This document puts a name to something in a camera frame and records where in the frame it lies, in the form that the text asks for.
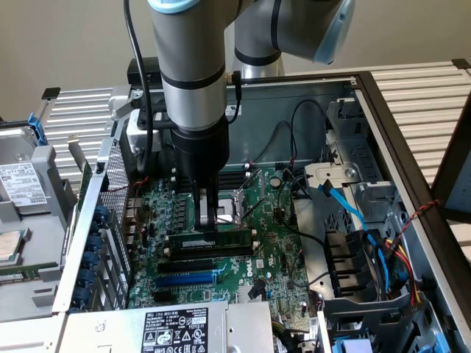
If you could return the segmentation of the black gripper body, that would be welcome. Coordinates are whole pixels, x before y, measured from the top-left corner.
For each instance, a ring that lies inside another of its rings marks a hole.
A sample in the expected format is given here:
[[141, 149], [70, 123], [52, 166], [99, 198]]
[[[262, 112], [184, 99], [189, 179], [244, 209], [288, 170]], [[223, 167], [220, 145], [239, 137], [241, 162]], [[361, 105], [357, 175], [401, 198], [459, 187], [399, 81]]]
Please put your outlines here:
[[179, 170], [198, 185], [216, 183], [230, 154], [227, 119], [200, 131], [172, 129], [171, 141]]

